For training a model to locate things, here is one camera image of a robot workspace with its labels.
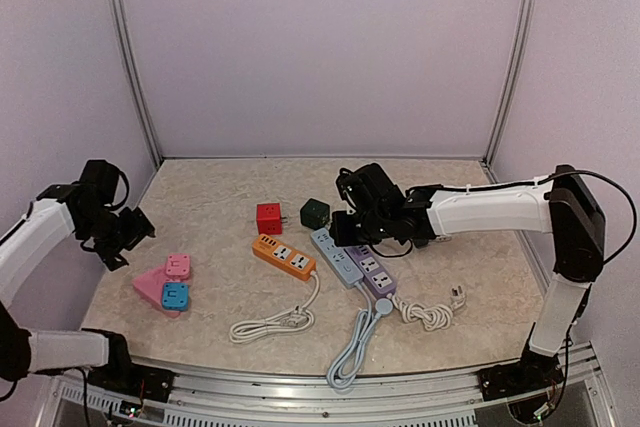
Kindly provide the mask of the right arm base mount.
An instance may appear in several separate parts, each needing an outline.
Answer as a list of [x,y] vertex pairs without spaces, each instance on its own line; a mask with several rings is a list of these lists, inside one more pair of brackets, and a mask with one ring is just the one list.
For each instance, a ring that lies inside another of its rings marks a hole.
[[549,388],[564,381],[558,354],[541,355],[528,345],[517,361],[480,369],[477,378],[485,402]]

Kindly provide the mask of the aluminium front frame rail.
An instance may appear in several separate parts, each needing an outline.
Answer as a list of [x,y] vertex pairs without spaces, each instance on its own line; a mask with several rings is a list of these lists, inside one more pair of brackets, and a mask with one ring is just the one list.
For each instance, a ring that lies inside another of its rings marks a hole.
[[511,412],[534,393],[484,400],[480,366],[417,374],[365,375],[338,393],[321,376],[260,374],[140,361],[175,377],[164,402],[140,417],[119,411],[125,396],[85,387],[77,373],[48,382],[37,426],[513,426]]

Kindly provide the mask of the orange power strip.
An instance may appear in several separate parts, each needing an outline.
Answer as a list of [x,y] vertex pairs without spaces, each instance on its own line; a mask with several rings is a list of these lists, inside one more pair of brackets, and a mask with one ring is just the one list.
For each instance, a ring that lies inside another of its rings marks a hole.
[[308,281],[316,271],[313,257],[266,234],[261,234],[252,243],[252,252],[259,259],[301,281]]

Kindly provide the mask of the red cube plug adapter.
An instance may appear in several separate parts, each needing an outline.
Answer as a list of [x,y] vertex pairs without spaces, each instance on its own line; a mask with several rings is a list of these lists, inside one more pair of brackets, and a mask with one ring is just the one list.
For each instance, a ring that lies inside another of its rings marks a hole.
[[282,215],[280,203],[262,203],[256,206],[255,220],[259,234],[277,236],[283,233],[288,218]]

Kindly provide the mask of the blue square plug adapter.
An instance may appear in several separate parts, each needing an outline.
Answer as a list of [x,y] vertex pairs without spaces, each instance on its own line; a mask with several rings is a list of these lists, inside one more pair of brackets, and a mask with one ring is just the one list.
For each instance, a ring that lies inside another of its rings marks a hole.
[[189,308],[189,285],[184,282],[166,282],[162,288],[161,307],[167,311],[187,311]]

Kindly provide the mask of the left aluminium corner post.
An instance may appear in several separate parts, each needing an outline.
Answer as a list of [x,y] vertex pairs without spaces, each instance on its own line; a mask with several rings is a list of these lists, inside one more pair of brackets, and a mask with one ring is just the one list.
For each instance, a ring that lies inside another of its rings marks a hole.
[[141,128],[142,136],[155,170],[164,161],[158,135],[148,108],[145,93],[137,66],[133,42],[128,28],[124,0],[108,0],[114,24],[116,43],[119,48],[121,62],[127,86],[130,91],[134,112]]

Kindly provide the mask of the dark green cube adapter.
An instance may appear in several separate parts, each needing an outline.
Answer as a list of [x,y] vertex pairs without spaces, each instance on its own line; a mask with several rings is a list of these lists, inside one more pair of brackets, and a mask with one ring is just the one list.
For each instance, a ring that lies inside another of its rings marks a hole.
[[330,206],[320,200],[309,198],[300,209],[301,225],[312,230],[326,226],[330,221]]

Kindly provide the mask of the purple power strip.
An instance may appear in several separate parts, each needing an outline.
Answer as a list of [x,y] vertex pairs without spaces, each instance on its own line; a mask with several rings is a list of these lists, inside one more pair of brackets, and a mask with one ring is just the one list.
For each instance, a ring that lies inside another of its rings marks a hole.
[[345,250],[363,272],[364,284],[376,299],[388,298],[396,293],[396,280],[367,246],[351,246]]

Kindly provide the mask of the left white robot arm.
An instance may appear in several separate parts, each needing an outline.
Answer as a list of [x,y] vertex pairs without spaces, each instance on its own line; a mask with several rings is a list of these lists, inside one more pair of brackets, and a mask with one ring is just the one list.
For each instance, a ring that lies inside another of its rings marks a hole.
[[113,196],[88,184],[52,185],[1,238],[1,378],[16,383],[30,374],[56,375],[94,369],[121,392],[133,390],[140,371],[125,338],[104,330],[29,330],[9,307],[41,261],[70,236],[110,271],[128,264],[133,250],[155,227],[139,209],[114,207]]

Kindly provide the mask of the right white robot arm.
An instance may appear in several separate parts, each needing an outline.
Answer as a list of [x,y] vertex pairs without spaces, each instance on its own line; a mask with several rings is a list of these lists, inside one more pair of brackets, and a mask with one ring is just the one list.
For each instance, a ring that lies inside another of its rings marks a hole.
[[543,307],[527,340],[529,353],[511,380],[535,389],[551,371],[591,286],[613,256],[605,252],[606,219],[585,183],[606,176],[560,164],[548,176],[484,186],[431,184],[401,190],[377,163],[342,169],[336,187],[349,211],[336,211],[329,233],[339,247],[386,239],[413,246],[468,232],[531,231],[553,238],[555,264]]

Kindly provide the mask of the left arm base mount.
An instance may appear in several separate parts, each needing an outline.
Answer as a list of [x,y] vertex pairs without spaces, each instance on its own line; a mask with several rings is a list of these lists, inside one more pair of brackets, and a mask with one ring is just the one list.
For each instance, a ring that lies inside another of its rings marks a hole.
[[174,380],[171,370],[135,363],[124,338],[111,338],[107,363],[92,367],[88,374],[92,386],[162,403],[168,402]]

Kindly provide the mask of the light blue power strip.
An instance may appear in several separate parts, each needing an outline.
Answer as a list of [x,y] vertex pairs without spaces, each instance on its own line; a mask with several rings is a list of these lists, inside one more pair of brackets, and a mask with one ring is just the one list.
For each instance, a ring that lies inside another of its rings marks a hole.
[[334,244],[326,228],[311,233],[311,241],[345,288],[354,288],[363,281],[363,273],[342,247]]

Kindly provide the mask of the right aluminium corner post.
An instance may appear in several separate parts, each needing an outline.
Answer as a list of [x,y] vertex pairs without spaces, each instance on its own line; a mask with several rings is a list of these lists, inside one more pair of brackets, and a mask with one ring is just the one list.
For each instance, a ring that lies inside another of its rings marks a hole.
[[524,62],[529,32],[534,16],[536,0],[520,0],[515,33],[507,63],[505,79],[499,97],[497,112],[491,128],[488,145],[483,156],[487,170],[491,170],[498,156],[509,114],[517,90],[520,71]]

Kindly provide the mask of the pink square plug adapter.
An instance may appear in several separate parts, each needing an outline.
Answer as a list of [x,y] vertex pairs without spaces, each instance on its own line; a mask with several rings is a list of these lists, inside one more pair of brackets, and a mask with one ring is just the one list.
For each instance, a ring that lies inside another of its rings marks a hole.
[[191,257],[184,253],[170,254],[164,266],[164,274],[172,280],[188,280],[191,277]]

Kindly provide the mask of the pink triangular socket base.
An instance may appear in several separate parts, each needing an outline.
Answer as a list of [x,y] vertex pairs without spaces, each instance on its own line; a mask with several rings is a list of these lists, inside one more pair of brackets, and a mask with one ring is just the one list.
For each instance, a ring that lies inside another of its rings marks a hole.
[[162,288],[166,282],[184,282],[188,284],[189,279],[184,281],[172,280],[164,274],[164,266],[159,266],[136,277],[132,285],[136,293],[152,307],[170,318],[177,318],[182,312],[167,311],[161,307]]

